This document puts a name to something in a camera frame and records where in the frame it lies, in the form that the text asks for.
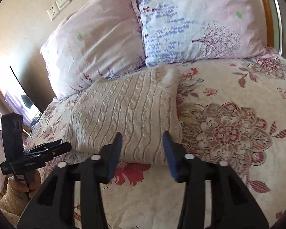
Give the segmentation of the person's left hand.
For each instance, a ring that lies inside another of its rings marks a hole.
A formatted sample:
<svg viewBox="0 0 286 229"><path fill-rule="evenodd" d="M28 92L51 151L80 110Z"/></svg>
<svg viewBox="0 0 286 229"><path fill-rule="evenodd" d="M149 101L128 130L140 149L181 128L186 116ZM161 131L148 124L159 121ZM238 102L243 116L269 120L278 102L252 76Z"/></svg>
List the person's left hand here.
<svg viewBox="0 0 286 229"><path fill-rule="evenodd" d="M23 181L15 179L15 177L9 177L8 184L15 194L26 193L29 195L29 198L32 198L41 185L41 175L38 170L35 170L34 181L32 181L29 185Z"/></svg>

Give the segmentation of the cream knit sleeve forearm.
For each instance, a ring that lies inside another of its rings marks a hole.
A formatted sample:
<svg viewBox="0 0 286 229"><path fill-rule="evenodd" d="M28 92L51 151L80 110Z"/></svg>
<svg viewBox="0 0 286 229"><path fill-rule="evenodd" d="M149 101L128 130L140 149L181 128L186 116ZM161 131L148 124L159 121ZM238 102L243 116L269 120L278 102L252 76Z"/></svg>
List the cream knit sleeve forearm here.
<svg viewBox="0 0 286 229"><path fill-rule="evenodd" d="M27 204L28 202L22 198L20 193L18 191L14 192L7 184L6 193L0 198L0 210L14 228L17 227L20 216Z"/></svg>

